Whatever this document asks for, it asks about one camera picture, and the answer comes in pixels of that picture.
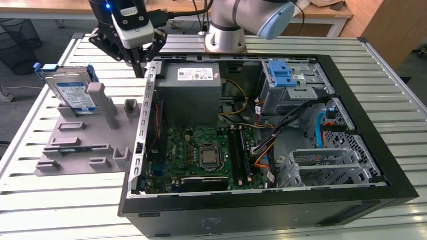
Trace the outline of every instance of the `slatted aluminum table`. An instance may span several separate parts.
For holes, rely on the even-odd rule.
[[[145,81],[88,42],[88,36],[70,41],[58,64],[90,63],[113,102],[122,104],[128,98],[142,102]],[[420,197],[345,226],[194,239],[427,239],[427,109],[371,45],[353,38],[282,37],[265,41],[248,36],[246,49],[249,53],[331,55]],[[162,51],[201,53],[202,39],[170,35]],[[57,105],[44,87],[0,161],[1,239],[144,239],[129,221],[117,217],[124,173],[33,175],[60,116]]]

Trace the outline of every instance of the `warning label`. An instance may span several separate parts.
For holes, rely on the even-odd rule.
[[[177,70],[177,81],[213,81],[213,69],[180,68]]]

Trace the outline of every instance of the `motherboard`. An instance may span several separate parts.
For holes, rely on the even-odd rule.
[[[262,188],[260,171],[253,170],[252,128],[169,128],[162,163],[152,165],[156,192],[206,192]]]

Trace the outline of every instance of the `green motherboard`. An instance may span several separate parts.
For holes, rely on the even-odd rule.
[[[248,127],[238,131],[242,136],[241,144],[248,151],[256,145],[253,130]],[[157,182],[157,192],[173,193],[174,188],[166,181],[188,177],[225,177],[229,180],[226,190],[262,188],[262,177],[258,170],[252,170],[249,175],[245,175],[248,181],[236,184],[233,176],[236,155],[230,154],[229,147],[229,128],[170,128],[166,134],[166,159],[162,165],[162,179],[165,180],[161,183]]]

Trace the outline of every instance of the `desk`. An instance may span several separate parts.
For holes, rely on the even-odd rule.
[[[90,43],[73,39],[58,64],[94,67],[105,94],[116,104],[142,102],[145,81]],[[246,37],[249,53],[331,55],[385,144],[420,197],[381,209],[345,226],[244,232],[197,240],[353,240],[425,239],[427,223],[427,109],[369,44],[355,38]],[[197,35],[169,35],[162,52],[201,53]],[[45,87],[0,161],[1,239],[142,240],[140,231],[117,217],[124,173],[37,177],[34,167],[49,140],[58,101]]]
[[[197,9],[204,7],[202,0],[196,0]],[[189,12],[194,10],[190,0],[149,0],[146,10],[166,9],[169,12]],[[304,9],[305,24],[331,25],[325,29],[325,37],[339,37],[345,22],[353,17],[352,12],[344,7],[333,11],[328,7],[319,8],[309,5]],[[88,0],[1,0],[0,17],[12,19],[53,19],[53,20],[94,20]],[[197,17],[176,18],[177,21],[196,21]],[[290,21],[292,24],[303,22],[298,14]]]

